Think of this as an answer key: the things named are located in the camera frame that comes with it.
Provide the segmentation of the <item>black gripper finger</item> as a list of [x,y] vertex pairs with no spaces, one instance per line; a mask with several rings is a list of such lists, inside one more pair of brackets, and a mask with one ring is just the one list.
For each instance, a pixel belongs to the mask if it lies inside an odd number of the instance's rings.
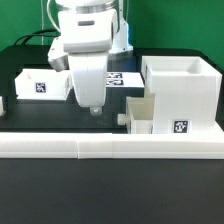
[[101,107],[91,107],[90,114],[92,116],[99,116],[102,114],[102,108]]

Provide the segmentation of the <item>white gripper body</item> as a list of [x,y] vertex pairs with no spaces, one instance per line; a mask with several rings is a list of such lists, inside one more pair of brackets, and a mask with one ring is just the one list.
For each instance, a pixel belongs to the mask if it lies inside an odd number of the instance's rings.
[[70,54],[68,62],[78,104],[102,107],[106,98],[108,53]]

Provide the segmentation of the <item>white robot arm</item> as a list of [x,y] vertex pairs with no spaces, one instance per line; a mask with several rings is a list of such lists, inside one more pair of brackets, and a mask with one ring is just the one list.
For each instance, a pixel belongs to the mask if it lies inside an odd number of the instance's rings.
[[123,0],[49,0],[58,7],[51,21],[59,32],[48,52],[51,67],[71,72],[78,104],[100,115],[106,99],[108,59],[133,51]]

